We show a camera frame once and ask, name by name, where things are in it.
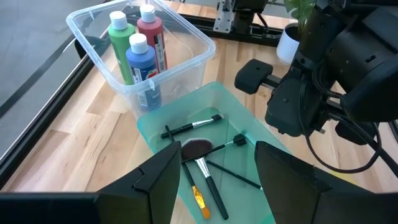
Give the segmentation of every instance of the black brush handle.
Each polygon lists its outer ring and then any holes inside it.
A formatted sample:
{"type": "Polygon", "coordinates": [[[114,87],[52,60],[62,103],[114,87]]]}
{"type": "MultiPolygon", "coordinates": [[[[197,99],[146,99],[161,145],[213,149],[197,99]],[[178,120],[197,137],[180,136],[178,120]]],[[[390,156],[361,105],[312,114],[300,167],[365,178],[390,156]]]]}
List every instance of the black brush handle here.
{"type": "Polygon", "coordinates": [[[239,174],[235,174],[234,172],[232,172],[232,171],[230,171],[230,170],[228,170],[228,169],[225,169],[224,167],[222,167],[222,166],[220,166],[220,165],[218,165],[218,164],[216,164],[216,163],[214,163],[214,162],[211,162],[211,161],[206,161],[206,162],[207,162],[208,164],[212,165],[213,167],[219,168],[220,170],[226,172],[227,174],[232,175],[233,177],[236,177],[236,178],[238,178],[239,180],[242,180],[243,182],[245,182],[245,183],[247,183],[247,184],[250,184],[251,186],[253,186],[253,187],[257,188],[257,189],[261,189],[261,186],[260,186],[260,185],[254,183],[254,182],[251,181],[251,180],[247,180],[246,178],[242,177],[242,176],[239,175],[239,174]]]}
{"type": "Polygon", "coordinates": [[[184,170],[185,175],[187,176],[188,182],[191,185],[191,187],[195,186],[195,182],[193,181],[192,175],[188,170],[188,167],[185,163],[181,164],[182,169],[184,170]]]}
{"type": "MultiPolygon", "coordinates": [[[[172,133],[172,135],[176,135],[176,134],[183,133],[185,131],[189,131],[191,129],[193,129],[193,125],[192,124],[186,124],[186,125],[181,126],[181,127],[177,128],[177,129],[171,130],[171,133],[172,133]]],[[[169,134],[168,133],[163,133],[163,134],[160,135],[160,137],[162,139],[165,139],[165,138],[169,137],[169,134]]]]}
{"type": "Polygon", "coordinates": [[[189,162],[189,161],[194,161],[194,160],[200,159],[200,158],[202,158],[202,157],[205,157],[205,156],[209,155],[209,154],[212,153],[212,152],[215,152],[215,151],[220,150],[220,149],[223,149],[223,148],[225,148],[225,144],[224,144],[224,145],[217,146],[217,147],[211,149],[211,150],[208,151],[208,152],[205,152],[205,153],[203,153],[203,154],[200,154],[199,156],[195,156],[195,157],[193,157],[193,158],[190,158],[190,159],[187,159],[187,160],[183,160],[182,162],[184,163],[184,162],[189,162]]]}
{"type": "Polygon", "coordinates": [[[216,184],[214,183],[214,180],[211,176],[206,178],[207,185],[209,186],[210,192],[216,201],[218,210],[221,213],[221,216],[224,218],[224,220],[227,220],[229,218],[228,212],[225,209],[223,199],[221,199],[220,193],[217,190],[216,184]]]}

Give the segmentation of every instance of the dark brown brush head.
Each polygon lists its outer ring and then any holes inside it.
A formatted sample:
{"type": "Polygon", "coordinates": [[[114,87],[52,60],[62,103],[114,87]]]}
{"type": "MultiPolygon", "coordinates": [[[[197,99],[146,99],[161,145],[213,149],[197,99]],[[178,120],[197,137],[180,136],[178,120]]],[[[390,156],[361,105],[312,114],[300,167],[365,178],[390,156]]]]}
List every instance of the dark brown brush head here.
{"type": "Polygon", "coordinates": [[[220,114],[216,114],[214,116],[211,117],[214,121],[219,121],[221,119],[223,119],[223,117],[220,114]]]}
{"type": "Polygon", "coordinates": [[[213,143],[209,139],[191,138],[182,144],[182,160],[186,161],[196,156],[200,156],[213,148],[213,143]]]}

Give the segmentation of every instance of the black cable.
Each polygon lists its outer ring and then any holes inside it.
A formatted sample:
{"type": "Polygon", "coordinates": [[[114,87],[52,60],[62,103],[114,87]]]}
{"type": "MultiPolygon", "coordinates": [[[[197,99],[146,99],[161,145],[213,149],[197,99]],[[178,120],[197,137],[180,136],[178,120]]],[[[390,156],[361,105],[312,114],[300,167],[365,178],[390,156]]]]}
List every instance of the black cable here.
{"type": "Polygon", "coordinates": [[[313,69],[312,80],[317,90],[324,95],[338,99],[342,99],[344,97],[344,95],[341,93],[331,91],[327,88],[327,80],[325,78],[325,63],[323,60],[313,69]]]}
{"type": "MultiPolygon", "coordinates": [[[[381,147],[381,137],[380,137],[380,133],[379,133],[378,129],[377,129],[377,143],[376,143],[375,153],[374,153],[372,158],[369,160],[369,162],[365,166],[362,166],[362,167],[359,167],[359,168],[356,168],[356,169],[349,169],[349,170],[347,170],[347,169],[339,169],[339,168],[336,168],[336,167],[333,167],[333,166],[327,164],[325,161],[323,161],[318,156],[318,154],[316,154],[315,150],[312,147],[311,140],[310,140],[309,135],[307,133],[307,129],[306,129],[306,127],[303,124],[303,117],[302,117],[303,104],[302,104],[302,101],[303,101],[303,99],[305,97],[305,87],[306,87],[306,83],[302,83],[301,86],[300,86],[300,93],[299,93],[299,100],[298,100],[298,119],[299,119],[300,125],[301,125],[301,127],[303,129],[303,134],[305,136],[305,140],[307,142],[307,145],[308,145],[311,153],[313,154],[313,156],[317,159],[317,161],[320,164],[324,165],[325,167],[329,168],[330,170],[333,170],[333,171],[339,172],[339,173],[343,173],[343,174],[355,174],[355,173],[362,172],[362,171],[365,171],[368,168],[370,168],[375,163],[375,161],[379,157],[380,153],[383,151],[383,149],[381,147]]],[[[347,127],[350,128],[352,131],[356,132],[369,145],[371,145],[373,139],[371,139],[372,141],[370,141],[369,138],[371,138],[371,137],[365,131],[363,131],[363,129],[361,127],[359,127],[357,124],[355,124],[353,122],[351,122],[351,124],[348,124],[347,127]]]]}
{"type": "MultiPolygon", "coordinates": [[[[346,125],[346,123],[350,123],[351,121],[345,117],[345,116],[340,116],[337,117],[338,121],[341,121],[344,125],[346,125]]],[[[368,139],[368,144],[369,146],[376,150],[377,149],[377,142],[373,140],[373,138],[366,132],[363,131],[363,136],[366,136],[368,139]]],[[[394,175],[396,177],[398,177],[398,164],[397,162],[384,150],[382,149],[381,153],[380,153],[380,157],[381,159],[387,164],[387,166],[390,168],[390,170],[394,173],[394,175]]]]}
{"type": "Polygon", "coordinates": [[[395,121],[388,122],[388,125],[390,126],[390,130],[392,132],[392,135],[394,136],[394,139],[398,143],[398,126],[395,121]]]}
{"type": "Polygon", "coordinates": [[[264,31],[266,34],[268,34],[269,32],[269,26],[266,22],[266,20],[262,17],[261,13],[257,13],[258,18],[261,20],[262,25],[264,25],[264,31]]]}

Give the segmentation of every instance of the plastic storage bin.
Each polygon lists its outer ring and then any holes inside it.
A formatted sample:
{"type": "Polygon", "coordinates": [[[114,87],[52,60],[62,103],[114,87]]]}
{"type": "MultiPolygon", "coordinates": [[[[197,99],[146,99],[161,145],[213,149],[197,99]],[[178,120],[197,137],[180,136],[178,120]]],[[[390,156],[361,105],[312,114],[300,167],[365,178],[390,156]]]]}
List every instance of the plastic storage bin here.
{"type": "Polygon", "coordinates": [[[215,53],[214,42],[183,17],[158,0],[124,0],[82,9],[67,17],[67,24],[101,71],[109,85],[121,94],[135,117],[147,113],[138,103],[138,94],[160,86],[162,105],[201,87],[206,61],[215,53]],[[124,85],[113,48],[107,35],[109,14],[123,11],[129,23],[136,25],[139,6],[155,6],[156,15],[164,22],[164,38],[169,69],[135,85],[124,85]]]}
{"type": "MultiPolygon", "coordinates": [[[[224,119],[178,134],[175,140],[183,143],[189,138],[207,138],[213,142],[214,146],[219,146],[231,141],[238,133],[243,133],[248,140],[246,145],[228,146],[208,155],[206,159],[259,184],[254,162],[256,141],[266,141],[279,149],[287,150],[220,83],[210,83],[179,100],[145,114],[139,118],[137,126],[151,150],[156,153],[170,144],[169,139],[160,138],[160,135],[165,132],[165,125],[174,129],[187,123],[209,119],[217,113],[222,114],[224,119]]],[[[181,171],[178,194],[197,223],[275,223],[262,190],[208,166],[229,213],[229,219],[223,220],[200,169],[195,162],[188,162],[187,166],[210,209],[210,219],[205,220],[193,197],[192,188],[185,173],[181,171]]]]}

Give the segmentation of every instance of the wooden table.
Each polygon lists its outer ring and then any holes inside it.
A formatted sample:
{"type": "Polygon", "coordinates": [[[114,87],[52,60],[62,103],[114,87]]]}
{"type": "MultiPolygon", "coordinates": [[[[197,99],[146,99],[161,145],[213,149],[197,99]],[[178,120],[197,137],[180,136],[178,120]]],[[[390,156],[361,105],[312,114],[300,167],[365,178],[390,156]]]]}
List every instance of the wooden table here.
{"type": "MultiPolygon", "coordinates": [[[[167,4],[179,13],[206,17],[216,15],[216,10],[210,7],[177,2],[167,4]]],[[[283,28],[293,22],[279,17],[265,18],[271,27],[283,28]]],[[[279,62],[275,48],[222,39],[214,41],[216,55],[206,66],[203,84],[213,81],[223,83],[296,157],[325,169],[311,155],[303,137],[281,135],[265,123],[270,90],[260,87],[257,94],[247,95],[234,87],[236,72],[252,58],[272,64],[274,74],[282,77],[287,67],[279,62]]],[[[349,169],[365,164],[372,150],[339,138],[334,132],[335,125],[335,122],[327,122],[325,134],[312,134],[315,150],[336,167],[349,169]]],[[[397,159],[397,144],[387,125],[382,124],[380,132],[384,148],[397,159]]],[[[151,155],[136,128],[133,115],[98,69],[93,68],[3,191],[96,191],[133,170],[151,155]]],[[[398,190],[398,180],[381,159],[366,172],[337,176],[373,192],[398,190]]],[[[189,211],[177,198],[172,223],[193,222],[189,211]]]]}

